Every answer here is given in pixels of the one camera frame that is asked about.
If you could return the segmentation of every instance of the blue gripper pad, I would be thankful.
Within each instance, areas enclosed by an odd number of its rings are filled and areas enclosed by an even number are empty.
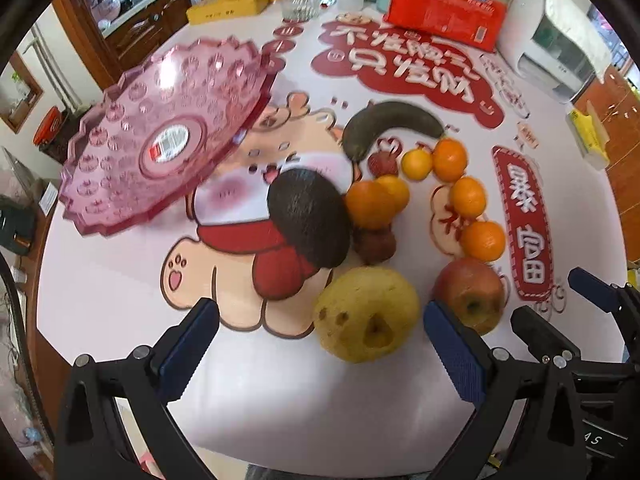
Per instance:
[[[472,402],[478,408],[484,402],[484,368],[479,365],[437,302],[431,301],[425,307],[422,321],[424,331],[429,336],[460,399]]]
[[[613,312],[620,306],[618,296],[612,286],[607,285],[581,267],[572,269],[567,281],[575,292],[591,301],[603,312]]]
[[[158,375],[156,392],[163,404],[180,399],[219,326],[218,304],[200,298],[180,325],[158,340],[151,368]]]

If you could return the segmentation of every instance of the glass cup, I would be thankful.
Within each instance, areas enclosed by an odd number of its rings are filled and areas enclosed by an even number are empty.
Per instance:
[[[280,0],[282,17],[292,22],[306,22],[320,12],[320,0]]]

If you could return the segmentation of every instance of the white tissue dispenser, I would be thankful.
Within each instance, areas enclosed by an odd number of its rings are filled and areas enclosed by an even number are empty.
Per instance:
[[[603,81],[611,52],[571,0],[511,0],[497,42],[513,71],[565,103],[595,75]]]

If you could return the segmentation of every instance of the cartoon bear illustration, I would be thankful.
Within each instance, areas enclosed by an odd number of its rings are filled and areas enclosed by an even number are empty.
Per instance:
[[[308,335],[314,301],[333,271],[313,266],[287,243],[266,198],[281,172],[298,167],[318,171],[346,193],[359,171],[342,152],[341,136],[334,113],[311,112],[306,93],[289,94],[286,107],[265,108],[238,150],[187,196],[198,240],[178,240],[162,264],[166,301],[191,308],[200,297],[213,298],[233,330],[264,326],[284,338]]]

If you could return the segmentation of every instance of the cartoon tablecloth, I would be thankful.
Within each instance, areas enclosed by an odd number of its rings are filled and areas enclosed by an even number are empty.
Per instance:
[[[82,238],[58,205],[40,275],[38,328],[69,362],[123,358],[153,344],[201,296],[223,326],[182,399],[170,405],[190,441],[263,466],[326,476],[388,476],[437,463],[473,407],[458,399],[417,326],[399,351],[351,365],[324,352],[311,323],[315,297],[358,264],[318,269],[286,243],[266,207],[269,184],[293,167],[325,174],[341,192],[370,178],[342,153],[342,127],[371,102],[405,100],[436,115],[484,183],[485,216],[508,233],[494,262],[508,292],[485,336],[527,358],[509,316],[529,304],[582,349],[618,361],[610,317],[566,285],[583,266],[625,280],[618,213],[604,172],[581,158],[565,108],[519,79],[497,54],[389,27],[378,13],[283,23],[260,16],[187,26],[162,49],[201,36],[252,39],[280,69],[271,105],[237,152],[185,200],[111,238]],[[374,145],[398,154],[433,139],[390,130]],[[396,255],[425,303],[440,269],[461,254],[462,220],[430,175],[393,225]],[[514,429],[515,420],[510,420]]]

